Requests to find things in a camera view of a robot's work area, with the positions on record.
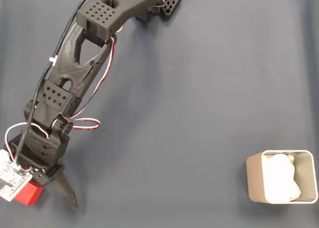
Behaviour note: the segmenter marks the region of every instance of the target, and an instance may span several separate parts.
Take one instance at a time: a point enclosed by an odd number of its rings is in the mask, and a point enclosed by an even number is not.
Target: robotic arm
[[[134,16],[148,22],[153,13],[159,13],[168,20],[181,0],[89,0],[84,4],[85,1],[82,0],[75,10],[42,75],[34,99],[24,109],[25,130],[4,147],[13,162],[24,172],[31,173],[32,181],[43,186],[52,183],[72,209],[77,209],[78,205],[63,173],[62,156],[70,139],[68,134],[72,128],[80,129],[74,126],[72,118],[87,105],[88,102],[76,112],[83,96],[108,56],[110,61],[105,77],[112,64],[117,40],[115,33]],[[81,45],[85,39],[100,46],[101,51],[80,64]],[[54,69],[45,79],[52,65]],[[67,81],[72,83],[68,91],[63,89]]]

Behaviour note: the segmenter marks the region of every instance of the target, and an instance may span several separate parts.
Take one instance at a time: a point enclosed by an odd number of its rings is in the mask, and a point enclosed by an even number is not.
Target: dark blue surface
[[[0,0],[3,136],[78,1]],[[245,161],[268,149],[319,160],[318,1],[183,0],[170,22],[127,22],[83,112],[102,125],[72,132],[65,154],[80,209],[47,186],[33,207],[1,200],[0,227],[317,228],[319,204],[250,201]]]

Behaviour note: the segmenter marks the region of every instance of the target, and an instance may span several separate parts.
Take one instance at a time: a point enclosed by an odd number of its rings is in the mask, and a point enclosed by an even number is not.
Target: circuit board
[[[29,172],[10,160],[7,151],[0,150],[0,197],[12,201],[31,179]]]

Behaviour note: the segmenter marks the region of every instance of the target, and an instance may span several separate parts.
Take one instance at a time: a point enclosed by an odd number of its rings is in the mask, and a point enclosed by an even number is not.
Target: square container
[[[301,195],[292,202],[269,202],[265,196],[262,156],[292,154],[295,157],[295,181]],[[317,180],[313,155],[306,150],[267,150],[246,161],[249,198],[254,202],[272,204],[313,204],[318,199]]]

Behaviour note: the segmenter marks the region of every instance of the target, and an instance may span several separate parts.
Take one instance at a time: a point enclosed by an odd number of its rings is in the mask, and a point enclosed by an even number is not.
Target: red cube
[[[27,206],[34,205],[42,193],[44,187],[33,181],[28,184],[15,196],[15,200]]]

